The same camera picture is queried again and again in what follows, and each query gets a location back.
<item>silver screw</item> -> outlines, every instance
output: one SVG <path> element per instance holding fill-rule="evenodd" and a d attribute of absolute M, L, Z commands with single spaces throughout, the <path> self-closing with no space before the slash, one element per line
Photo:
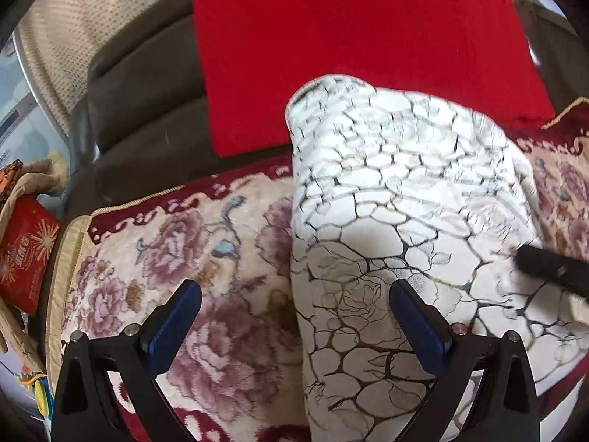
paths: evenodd
<path fill-rule="evenodd" d="M 507 331 L 507 338 L 511 342 L 519 342 L 521 340 L 521 338 L 519 337 L 519 334 L 517 332 L 515 332 L 514 330 Z"/>
<path fill-rule="evenodd" d="M 125 327 L 123 332 L 125 335 L 134 336 L 137 332 L 139 332 L 140 329 L 141 326 L 139 324 L 129 324 L 127 327 Z"/>
<path fill-rule="evenodd" d="M 466 326 L 466 324 L 463 324 L 461 322 L 455 322 L 454 324 L 452 324 L 452 332 L 459 336 L 464 336 L 468 334 L 468 327 Z"/>
<path fill-rule="evenodd" d="M 70 335 L 70 342 L 77 344 L 79 341 L 82 340 L 82 337 L 84 337 L 84 333 L 81 330 L 75 330 Z"/>

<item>folded red cloth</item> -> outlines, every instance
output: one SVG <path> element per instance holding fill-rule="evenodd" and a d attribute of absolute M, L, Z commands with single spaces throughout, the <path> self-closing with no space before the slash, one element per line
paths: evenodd
<path fill-rule="evenodd" d="M 554 117 L 511 0 L 193 3 L 220 156 L 288 143 L 288 99 L 329 73 L 440 96 L 502 125 Z"/>

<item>red package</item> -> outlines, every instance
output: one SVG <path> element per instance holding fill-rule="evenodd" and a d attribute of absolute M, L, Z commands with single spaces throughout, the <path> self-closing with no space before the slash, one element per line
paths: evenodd
<path fill-rule="evenodd" d="M 35 196 L 18 199 L 0 245 L 0 295 L 27 314 L 36 312 L 41 281 L 59 228 L 60 223 Z"/>

